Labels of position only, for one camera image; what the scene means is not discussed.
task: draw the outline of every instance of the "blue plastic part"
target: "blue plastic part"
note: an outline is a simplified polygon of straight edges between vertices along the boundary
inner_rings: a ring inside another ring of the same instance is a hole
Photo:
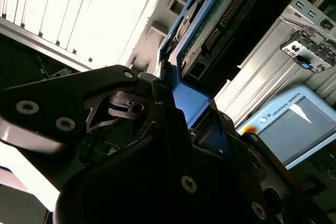
[[[178,29],[184,15],[187,10],[190,8],[193,0],[189,0],[185,5],[181,15],[177,19],[174,24],[172,30],[168,34],[165,42],[160,48],[159,56],[160,60],[164,58],[163,52],[167,47],[167,43],[174,35],[174,32]],[[171,53],[169,57],[170,63],[174,67],[174,88],[173,95],[175,99],[176,107],[181,109],[184,112],[184,116],[189,128],[196,122],[199,116],[205,111],[205,109],[209,106],[211,102],[211,98],[199,91],[190,85],[184,83],[181,78],[181,62],[182,62],[182,54],[186,49],[188,43],[195,35],[197,29],[202,24],[202,21],[206,17],[207,13],[210,11],[211,7],[214,5],[216,0],[205,0],[201,8],[199,9],[197,15],[195,16],[193,22],[190,24],[189,29],[186,34],[176,46],[174,51]]]

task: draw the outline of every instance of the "cable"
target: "cable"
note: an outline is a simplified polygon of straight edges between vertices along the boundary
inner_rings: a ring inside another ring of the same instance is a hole
[[[47,223],[48,215],[49,215],[49,210],[47,209],[46,210],[46,214],[44,215],[44,219],[43,219],[42,224],[46,224]]]
[[[50,75],[48,74],[48,72],[47,72],[46,68],[44,67],[44,64],[43,64],[43,62],[42,62],[42,60],[41,60],[40,56],[38,55],[38,56],[37,56],[37,58],[38,58],[38,60],[41,62],[42,69],[43,69],[44,73],[46,73],[46,75],[47,75],[48,79],[50,79],[51,77],[50,77]]]
[[[332,167],[332,163],[331,163],[331,165],[328,167],[328,169],[327,169],[327,174],[328,174],[328,176],[330,177],[330,178],[332,178],[332,179],[336,179],[336,177],[335,176],[333,176],[333,175],[331,175],[330,174],[330,172],[333,172],[333,171],[336,171],[336,168],[334,168],[334,169],[330,169]]]
[[[92,146],[91,144],[87,144],[87,143],[81,143],[81,144],[86,145],[86,146],[89,146],[89,147]],[[108,155],[108,153],[101,152],[101,151],[97,150],[96,148],[94,148],[94,150],[95,150],[97,153],[99,153],[99,154]]]
[[[103,143],[106,143],[106,144],[109,144],[109,145],[112,145],[113,147],[117,148],[118,151],[121,149],[117,144],[113,144],[113,143],[110,143],[110,142],[106,142],[106,141],[103,141]]]

